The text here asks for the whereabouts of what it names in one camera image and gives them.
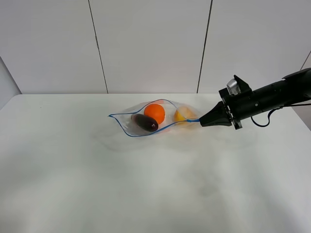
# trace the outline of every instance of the yellow fruit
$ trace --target yellow fruit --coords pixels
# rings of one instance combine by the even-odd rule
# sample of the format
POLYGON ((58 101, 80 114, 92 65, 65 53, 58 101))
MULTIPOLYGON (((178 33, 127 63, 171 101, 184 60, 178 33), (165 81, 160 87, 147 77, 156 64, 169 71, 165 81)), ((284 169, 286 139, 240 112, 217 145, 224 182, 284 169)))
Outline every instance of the yellow fruit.
POLYGON ((186 119, 197 119, 197 116, 188 107, 181 106, 174 114, 174 121, 177 122, 186 119))

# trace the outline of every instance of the orange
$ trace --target orange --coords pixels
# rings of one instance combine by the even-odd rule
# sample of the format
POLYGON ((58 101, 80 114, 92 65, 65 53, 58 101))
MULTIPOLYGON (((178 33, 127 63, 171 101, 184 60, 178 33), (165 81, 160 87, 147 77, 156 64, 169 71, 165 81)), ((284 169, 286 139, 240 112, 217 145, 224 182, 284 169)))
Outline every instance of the orange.
POLYGON ((160 104, 156 103, 149 104, 145 108, 144 114, 155 119, 158 124, 161 124, 165 118, 164 108, 160 104))

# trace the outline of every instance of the robotic arm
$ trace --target robotic arm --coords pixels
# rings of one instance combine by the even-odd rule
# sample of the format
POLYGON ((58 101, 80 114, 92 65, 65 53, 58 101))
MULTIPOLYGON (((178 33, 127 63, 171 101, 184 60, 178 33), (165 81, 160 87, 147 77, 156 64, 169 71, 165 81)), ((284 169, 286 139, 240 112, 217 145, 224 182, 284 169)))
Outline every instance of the robotic arm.
POLYGON ((311 68, 290 74, 281 81, 255 91, 234 75, 234 79, 227 84, 227 88, 220 90, 219 94, 222 101, 202 116, 200 123, 205 127, 231 126, 233 122, 237 130, 242 128, 241 120, 243 119, 271 110, 268 115, 270 118, 271 113, 277 109, 311 100, 311 68))

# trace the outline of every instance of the white table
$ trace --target white table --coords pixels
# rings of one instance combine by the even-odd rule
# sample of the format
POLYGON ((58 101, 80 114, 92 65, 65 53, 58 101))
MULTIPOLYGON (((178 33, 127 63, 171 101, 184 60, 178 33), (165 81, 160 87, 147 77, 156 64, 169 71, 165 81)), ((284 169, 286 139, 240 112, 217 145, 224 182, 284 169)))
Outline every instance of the white table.
MULTIPOLYGON (((311 131, 291 108, 267 128, 130 138, 110 113, 215 94, 19 95, 0 111, 1 233, 311 231, 311 131)), ((266 113, 255 117, 265 123, 266 113)))

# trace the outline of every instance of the black cable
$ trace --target black cable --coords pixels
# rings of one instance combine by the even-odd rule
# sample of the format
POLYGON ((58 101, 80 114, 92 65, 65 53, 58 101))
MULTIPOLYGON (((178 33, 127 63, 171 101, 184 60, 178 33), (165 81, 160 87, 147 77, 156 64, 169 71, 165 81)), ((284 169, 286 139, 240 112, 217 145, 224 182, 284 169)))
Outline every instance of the black cable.
POLYGON ((268 113, 268 123, 266 125, 259 125, 258 123, 256 123, 253 119, 253 117, 251 116, 252 122, 259 126, 259 127, 267 127, 270 124, 270 116, 273 112, 275 112, 276 110, 282 109, 284 107, 295 107, 295 106, 307 106, 307 105, 311 105, 311 103, 304 103, 304 104, 292 104, 292 105, 286 105, 286 106, 282 106, 282 107, 278 107, 275 109, 272 109, 269 113, 268 113))

